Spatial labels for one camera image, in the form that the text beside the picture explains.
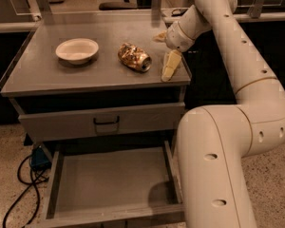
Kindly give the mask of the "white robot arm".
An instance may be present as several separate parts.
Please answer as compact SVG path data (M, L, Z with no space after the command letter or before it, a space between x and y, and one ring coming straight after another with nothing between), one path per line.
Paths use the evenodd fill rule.
M241 160L285 142L285 90L234 16L235 0L194 0L165 33L185 52L213 31L235 104L189 110L177 148L187 228L257 228Z

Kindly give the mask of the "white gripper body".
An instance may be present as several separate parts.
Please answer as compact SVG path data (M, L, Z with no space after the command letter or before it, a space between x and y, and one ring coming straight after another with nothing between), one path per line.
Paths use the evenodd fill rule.
M180 21L174 22L166 31L165 43L171 49L187 51L194 45L195 27Z

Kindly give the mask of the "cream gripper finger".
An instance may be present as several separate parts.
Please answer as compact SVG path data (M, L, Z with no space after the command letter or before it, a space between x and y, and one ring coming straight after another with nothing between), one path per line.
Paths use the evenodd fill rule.
M154 40L155 42L164 43L164 42L165 42L165 38L166 38L166 31L163 31L163 32L161 32L161 33L155 35L155 36L153 37L153 40Z
M163 58L161 79L164 82L169 81L174 75L180 63L181 63L181 53L178 50L173 49L170 52L166 52Z

